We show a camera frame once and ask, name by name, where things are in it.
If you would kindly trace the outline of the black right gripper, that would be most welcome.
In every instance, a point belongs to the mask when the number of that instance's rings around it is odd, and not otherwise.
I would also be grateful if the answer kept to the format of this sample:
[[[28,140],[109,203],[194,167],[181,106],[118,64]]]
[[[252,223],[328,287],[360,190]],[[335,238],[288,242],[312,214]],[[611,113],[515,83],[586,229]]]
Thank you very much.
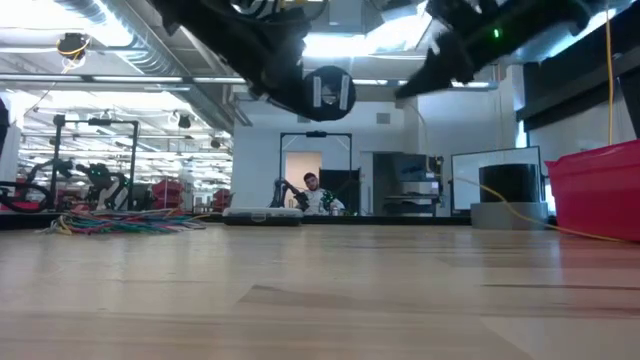
[[[414,97],[441,91],[453,81],[468,83],[474,70],[509,55],[559,24],[586,28],[604,0],[429,0],[427,12],[445,25],[439,52],[427,52],[423,66],[395,91]]]

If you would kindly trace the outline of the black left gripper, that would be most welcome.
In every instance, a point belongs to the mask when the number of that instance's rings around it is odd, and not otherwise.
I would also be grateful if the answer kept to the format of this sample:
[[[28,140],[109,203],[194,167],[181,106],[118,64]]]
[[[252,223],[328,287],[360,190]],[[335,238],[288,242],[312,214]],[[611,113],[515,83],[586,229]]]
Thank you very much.
[[[149,0],[171,34],[184,28],[218,55],[246,54],[253,89],[297,115],[307,116],[302,74],[304,38],[313,17],[301,7],[268,13],[237,11],[232,0]]]

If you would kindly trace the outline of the dark cabinet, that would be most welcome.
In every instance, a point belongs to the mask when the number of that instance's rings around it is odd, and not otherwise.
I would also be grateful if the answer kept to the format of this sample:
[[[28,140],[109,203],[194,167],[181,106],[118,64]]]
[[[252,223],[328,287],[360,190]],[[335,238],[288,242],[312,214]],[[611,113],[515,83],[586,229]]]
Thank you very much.
[[[443,193],[442,156],[374,153],[372,210],[375,216],[435,217]]]

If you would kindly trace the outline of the person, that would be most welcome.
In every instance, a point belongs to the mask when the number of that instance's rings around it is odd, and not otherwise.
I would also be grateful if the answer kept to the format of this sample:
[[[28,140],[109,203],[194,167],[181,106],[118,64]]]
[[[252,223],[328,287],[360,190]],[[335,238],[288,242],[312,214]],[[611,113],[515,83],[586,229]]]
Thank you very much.
[[[110,171],[105,164],[89,166],[89,180],[97,195],[97,210],[118,210],[128,196],[129,179],[120,172]]]
[[[306,204],[298,203],[296,207],[309,216],[333,216],[339,215],[346,210],[344,204],[337,199],[329,190],[320,187],[319,179],[314,173],[306,173],[303,177],[306,190]]]

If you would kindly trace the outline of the clear plastic bit case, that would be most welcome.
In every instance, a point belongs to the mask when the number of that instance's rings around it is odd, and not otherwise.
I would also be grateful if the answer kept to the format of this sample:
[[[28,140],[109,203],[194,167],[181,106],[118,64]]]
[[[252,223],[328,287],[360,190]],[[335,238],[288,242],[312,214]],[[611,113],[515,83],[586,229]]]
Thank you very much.
[[[304,213],[297,208],[227,208],[222,214],[225,225],[230,226],[298,226]]]

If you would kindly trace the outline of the ceiling light strip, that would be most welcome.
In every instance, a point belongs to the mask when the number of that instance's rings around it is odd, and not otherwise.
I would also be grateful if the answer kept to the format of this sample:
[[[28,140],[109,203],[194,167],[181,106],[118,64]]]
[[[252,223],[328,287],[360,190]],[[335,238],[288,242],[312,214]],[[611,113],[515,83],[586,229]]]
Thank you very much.
[[[193,76],[119,76],[119,75],[74,75],[0,73],[5,82],[56,82],[56,83],[132,83],[132,84],[231,84],[244,85],[241,77],[193,77]]]

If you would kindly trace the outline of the grey tape roll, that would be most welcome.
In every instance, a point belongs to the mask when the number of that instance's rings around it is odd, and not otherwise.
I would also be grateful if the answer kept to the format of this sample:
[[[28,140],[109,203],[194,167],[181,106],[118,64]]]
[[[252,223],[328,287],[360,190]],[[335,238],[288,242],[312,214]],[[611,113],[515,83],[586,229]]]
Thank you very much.
[[[519,214],[546,223],[549,212],[545,202],[487,202],[471,205],[471,223],[475,229],[483,230],[542,230],[544,226],[524,220],[512,213],[508,206]]]

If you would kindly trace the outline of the red storage bin shelf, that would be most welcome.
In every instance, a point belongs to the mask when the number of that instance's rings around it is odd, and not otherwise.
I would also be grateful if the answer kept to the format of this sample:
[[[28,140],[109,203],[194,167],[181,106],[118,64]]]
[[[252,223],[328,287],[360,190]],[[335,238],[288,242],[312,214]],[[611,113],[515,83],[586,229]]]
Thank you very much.
[[[151,186],[153,209],[180,208],[183,204],[184,186],[177,179],[161,180]]]

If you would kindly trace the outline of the red plastic bin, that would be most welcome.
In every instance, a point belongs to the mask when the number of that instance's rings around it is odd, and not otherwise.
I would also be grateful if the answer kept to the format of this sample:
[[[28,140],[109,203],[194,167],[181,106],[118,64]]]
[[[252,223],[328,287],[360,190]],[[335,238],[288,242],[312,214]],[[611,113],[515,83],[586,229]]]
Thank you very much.
[[[640,242],[640,139],[546,163],[560,227]]]

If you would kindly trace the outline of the silver ventilation duct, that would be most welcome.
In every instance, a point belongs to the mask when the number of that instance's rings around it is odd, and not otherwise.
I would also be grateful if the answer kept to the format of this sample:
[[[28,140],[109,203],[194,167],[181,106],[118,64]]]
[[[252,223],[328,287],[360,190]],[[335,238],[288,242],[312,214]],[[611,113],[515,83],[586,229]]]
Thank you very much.
[[[177,31],[178,47],[173,48],[161,28],[161,18],[147,0],[53,0],[63,9],[98,29],[109,33],[122,29],[128,50],[120,55],[136,70],[148,76],[190,76],[184,64],[189,57],[202,60],[215,73],[227,75],[223,66],[204,44],[187,30]],[[224,84],[191,85],[180,94],[193,111],[208,125],[225,131],[234,127],[251,127],[253,122],[242,111],[232,94],[232,87]]]

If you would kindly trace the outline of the black aluminium table frame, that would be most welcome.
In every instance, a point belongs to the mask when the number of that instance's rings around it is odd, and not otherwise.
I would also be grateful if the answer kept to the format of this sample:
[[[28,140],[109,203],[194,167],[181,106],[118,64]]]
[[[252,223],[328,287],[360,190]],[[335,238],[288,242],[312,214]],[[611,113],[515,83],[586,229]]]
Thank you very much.
[[[59,213],[19,214],[0,212],[0,231],[31,230],[48,227]],[[289,221],[269,223],[269,226],[312,225],[412,225],[412,226],[470,226],[469,217],[384,217],[384,216],[305,216],[297,223]]]

